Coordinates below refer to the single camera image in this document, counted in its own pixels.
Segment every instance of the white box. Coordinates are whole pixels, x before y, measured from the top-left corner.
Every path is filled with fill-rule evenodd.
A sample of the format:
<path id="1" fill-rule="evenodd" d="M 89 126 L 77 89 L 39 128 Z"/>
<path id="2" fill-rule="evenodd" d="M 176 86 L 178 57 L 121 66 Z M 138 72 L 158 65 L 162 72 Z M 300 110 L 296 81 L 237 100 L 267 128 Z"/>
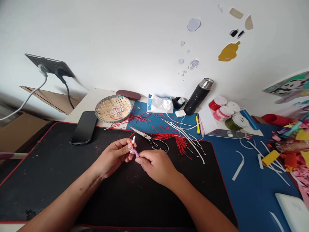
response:
<path id="1" fill-rule="evenodd" d="M 231 139 L 242 139 L 251 135 L 264 136 L 261 130 L 254 130 L 251 126 L 241 129 L 240 131 L 231 131 L 226 127 L 224 121 L 217 121 L 213 118 L 213 112 L 214 111 L 208 106 L 205 106 L 199 112 L 205 135 L 226 137 Z"/>

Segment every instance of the scissors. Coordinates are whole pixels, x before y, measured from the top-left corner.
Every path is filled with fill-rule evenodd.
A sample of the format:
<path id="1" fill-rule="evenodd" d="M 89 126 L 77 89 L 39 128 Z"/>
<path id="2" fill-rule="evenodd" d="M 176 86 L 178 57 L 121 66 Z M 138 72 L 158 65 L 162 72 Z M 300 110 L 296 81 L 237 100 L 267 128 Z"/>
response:
<path id="1" fill-rule="evenodd" d="M 139 130 L 133 128 L 133 127 L 130 127 L 130 128 L 131 128 L 132 130 L 134 130 L 137 134 L 139 134 L 139 135 L 143 136 L 144 138 L 146 138 L 146 139 L 149 141 L 149 143 L 150 143 L 150 145 L 151 145 L 151 147 L 152 147 L 153 150 L 163 150 L 163 151 L 165 151 L 166 153 L 168 152 L 169 147 L 168 147 L 168 145 L 167 145 L 165 142 L 163 142 L 162 140 L 158 140 L 158 141 L 164 143 L 165 146 L 167 147 L 167 150 L 164 150 L 164 149 L 161 148 L 158 144 L 156 144 L 156 143 L 155 143 L 155 140 L 156 140 L 156 139 L 151 138 L 149 135 L 146 135 L 145 133 L 143 133 L 143 132 L 141 132 L 141 131 L 139 131 Z"/>

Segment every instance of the wall socket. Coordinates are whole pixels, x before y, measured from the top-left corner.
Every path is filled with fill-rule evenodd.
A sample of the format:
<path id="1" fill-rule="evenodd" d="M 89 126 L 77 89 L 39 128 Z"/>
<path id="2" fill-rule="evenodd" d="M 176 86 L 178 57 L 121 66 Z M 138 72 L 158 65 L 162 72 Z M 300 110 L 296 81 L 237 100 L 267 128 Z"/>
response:
<path id="1" fill-rule="evenodd" d="M 59 60 L 54 60 L 50 58 L 45 58 L 42 56 L 36 56 L 36 55 L 31 55 L 31 54 L 25 54 L 29 60 L 32 61 L 32 63 L 35 64 L 35 66 L 39 66 L 39 64 L 44 65 L 48 69 L 48 73 L 55 74 L 56 70 L 58 68 L 61 68 L 65 71 L 64 76 L 67 77 L 75 77 L 73 72 L 70 70 L 70 68 L 67 66 L 67 64 L 63 61 Z"/>

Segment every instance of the woven basket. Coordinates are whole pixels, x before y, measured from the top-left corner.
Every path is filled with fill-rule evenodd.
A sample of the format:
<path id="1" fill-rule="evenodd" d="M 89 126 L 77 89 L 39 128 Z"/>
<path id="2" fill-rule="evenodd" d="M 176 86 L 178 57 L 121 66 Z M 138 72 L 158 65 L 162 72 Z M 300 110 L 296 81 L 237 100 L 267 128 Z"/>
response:
<path id="1" fill-rule="evenodd" d="M 117 123 L 125 120 L 132 109 L 133 105 L 129 99 L 113 95 L 102 99 L 97 104 L 95 114 L 102 122 Z"/>

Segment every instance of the smartphone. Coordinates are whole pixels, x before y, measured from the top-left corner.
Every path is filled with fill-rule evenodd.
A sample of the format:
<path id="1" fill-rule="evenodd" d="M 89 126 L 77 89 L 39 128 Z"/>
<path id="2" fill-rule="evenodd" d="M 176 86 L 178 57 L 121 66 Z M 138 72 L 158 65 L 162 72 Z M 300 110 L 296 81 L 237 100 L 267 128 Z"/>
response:
<path id="1" fill-rule="evenodd" d="M 94 111 L 85 111 L 78 121 L 77 127 L 71 138 L 71 145 L 88 144 L 92 138 L 94 128 L 97 124 L 97 116 Z"/>

